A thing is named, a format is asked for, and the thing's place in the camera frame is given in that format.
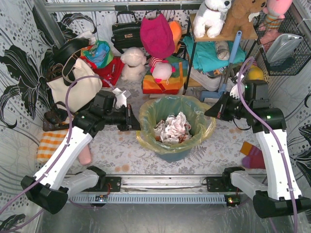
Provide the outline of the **blue floor mop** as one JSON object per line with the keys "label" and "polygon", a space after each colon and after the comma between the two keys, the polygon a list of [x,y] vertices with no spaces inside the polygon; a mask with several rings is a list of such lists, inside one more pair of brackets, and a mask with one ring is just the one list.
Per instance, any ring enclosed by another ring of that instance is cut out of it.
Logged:
{"label": "blue floor mop", "polygon": [[217,92],[211,92],[211,91],[202,91],[199,101],[204,102],[205,100],[207,102],[213,102],[213,101],[218,101],[218,99],[221,97],[221,95],[226,92],[226,84],[229,78],[229,74],[232,70],[233,62],[239,47],[239,43],[242,37],[242,31],[237,31],[234,43],[232,46],[232,50],[230,52],[230,57],[229,57],[229,64],[227,66],[227,70],[224,76],[224,81],[223,84],[220,86]]}

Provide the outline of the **yellow trash bag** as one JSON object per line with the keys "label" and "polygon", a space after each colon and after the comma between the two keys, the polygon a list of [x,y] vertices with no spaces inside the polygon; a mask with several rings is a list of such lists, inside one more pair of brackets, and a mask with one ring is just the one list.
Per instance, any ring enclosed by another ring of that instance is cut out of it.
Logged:
{"label": "yellow trash bag", "polygon": [[164,96],[145,102],[139,110],[140,145],[157,154],[188,151],[208,139],[216,119],[206,117],[210,106],[191,96]]}

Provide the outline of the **teal trash bin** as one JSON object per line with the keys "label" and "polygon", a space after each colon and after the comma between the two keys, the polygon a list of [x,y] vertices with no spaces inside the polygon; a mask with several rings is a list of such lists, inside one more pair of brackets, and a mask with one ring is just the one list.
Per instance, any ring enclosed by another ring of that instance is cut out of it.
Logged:
{"label": "teal trash bin", "polygon": [[[209,138],[215,127],[215,119],[207,119],[205,111],[209,105],[201,103],[197,98],[190,96],[164,96],[160,99],[149,100],[139,110],[141,131],[137,132],[137,140],[141,146],[152,150],[161,159],[175,162],[185,158],[190,150]],[[189,122],[190,139],[181,143],[162,143],[156,134],[156,125],[167,117],[177,116],[180,112]]]}

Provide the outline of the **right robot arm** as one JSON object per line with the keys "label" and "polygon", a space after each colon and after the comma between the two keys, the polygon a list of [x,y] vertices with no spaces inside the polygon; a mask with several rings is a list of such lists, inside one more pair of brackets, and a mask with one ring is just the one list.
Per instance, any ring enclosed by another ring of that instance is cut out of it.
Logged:
{"label": "right robot arm", "polygon": [[260,218],[290,216],[311,207],[311,200],[303,197],[296,183],[287,150],[287,132],[283,112],[269,107],[268,83],[264,80],[246,81],[244,99],[236,100],[225,92],[205,112],[208,117],[223,121],[246,119],[259,142],[268,184],[251,177],[243,168],[226,168],[226,183],[240,189],[252,201]]}

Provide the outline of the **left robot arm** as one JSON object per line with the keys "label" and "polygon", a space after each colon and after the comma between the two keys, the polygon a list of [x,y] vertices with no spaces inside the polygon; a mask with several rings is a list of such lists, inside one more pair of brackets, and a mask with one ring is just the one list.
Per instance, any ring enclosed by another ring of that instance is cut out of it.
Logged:
{"label": "left robot arm", "polygon": [[68,199],[87,189],[110,189],[106,173],[96,166],[70,178],[65,175],[82,150],[105,125],[121,131],[138,131],[140,123],[132,106],[118,107],[119,98],[109,91],[96,94],[87,110],[80,111],[70,124],[67,135],[48,162],[33,176],[25,176],[21,187],[27,198],[51,214],[58,213]]}

